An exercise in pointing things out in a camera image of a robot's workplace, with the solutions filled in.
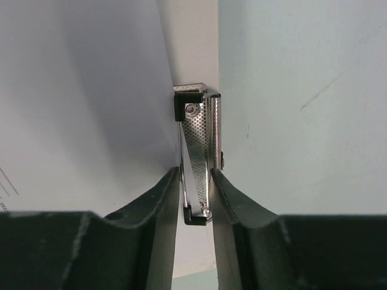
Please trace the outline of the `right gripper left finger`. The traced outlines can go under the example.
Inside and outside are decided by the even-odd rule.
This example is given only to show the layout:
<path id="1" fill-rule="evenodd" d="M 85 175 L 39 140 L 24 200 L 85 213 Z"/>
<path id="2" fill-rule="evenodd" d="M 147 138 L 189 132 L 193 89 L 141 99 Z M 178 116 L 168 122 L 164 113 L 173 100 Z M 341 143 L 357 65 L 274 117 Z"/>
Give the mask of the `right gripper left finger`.
<path id="1" fill-rule="evenodd" d="M 170 289 L 179 170 L 101 217 L 90 211 L 1 214 L 2 289 Z"/>

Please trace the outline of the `white signature form sheet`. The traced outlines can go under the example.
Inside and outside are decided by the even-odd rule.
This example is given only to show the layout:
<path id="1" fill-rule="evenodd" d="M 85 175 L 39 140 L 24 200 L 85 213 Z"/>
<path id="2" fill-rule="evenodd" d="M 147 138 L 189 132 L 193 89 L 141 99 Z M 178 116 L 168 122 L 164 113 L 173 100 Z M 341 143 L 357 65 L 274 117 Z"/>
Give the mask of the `white signature form sheet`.
<path id="1" fill-rule="evenodd" d="M 1 211 L 107 215 L 177 163 L 156 1 L 1 2 Z"/>

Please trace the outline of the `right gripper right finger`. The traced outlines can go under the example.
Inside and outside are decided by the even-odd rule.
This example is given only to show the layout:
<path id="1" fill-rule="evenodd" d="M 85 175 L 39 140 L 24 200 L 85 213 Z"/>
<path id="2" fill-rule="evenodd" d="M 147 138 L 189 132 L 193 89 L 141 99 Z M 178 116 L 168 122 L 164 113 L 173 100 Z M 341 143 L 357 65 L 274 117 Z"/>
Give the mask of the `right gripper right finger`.
<path id="1" fill-rule="evenodd" d="M 278 215 L 212 175 L 220 289 L 385 289 L 385 215 Z"/>

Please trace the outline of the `white folder with clip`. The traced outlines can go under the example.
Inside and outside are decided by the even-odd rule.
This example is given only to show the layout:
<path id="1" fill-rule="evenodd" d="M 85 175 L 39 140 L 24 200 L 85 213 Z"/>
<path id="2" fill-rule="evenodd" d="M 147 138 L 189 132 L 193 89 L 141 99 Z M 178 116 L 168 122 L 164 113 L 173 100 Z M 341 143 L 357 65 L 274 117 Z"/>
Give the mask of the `white folder with clip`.
<path id="1" fill-rule="evenodd" d="M 219 88 L 217 1 L 159 1 L 161 24 L 174 85 L 205 83 Z M 215 267 L 212 224 L 177 225 L 174 277 Z"/>

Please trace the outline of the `metal folder clip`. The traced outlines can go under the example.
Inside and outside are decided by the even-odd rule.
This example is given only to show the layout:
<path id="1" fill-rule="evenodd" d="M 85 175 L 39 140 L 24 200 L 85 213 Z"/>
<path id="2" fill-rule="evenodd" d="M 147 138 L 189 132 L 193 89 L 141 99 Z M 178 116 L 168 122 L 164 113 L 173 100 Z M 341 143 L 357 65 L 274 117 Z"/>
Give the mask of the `metal folder clip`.
<path id="1" fill-rule="evenodd" d="M 180 184 L 183 191 L 184 223 L 206 226 L 212 221 L 210 171 L 224 168 L 221 146 L 221 94 L 203 83 L 177 85 L 174 89 L 174 115 L 178 124 Z M 190 162 L 200 213 L 189 200 L 184 169 L 184 148 Z"/>

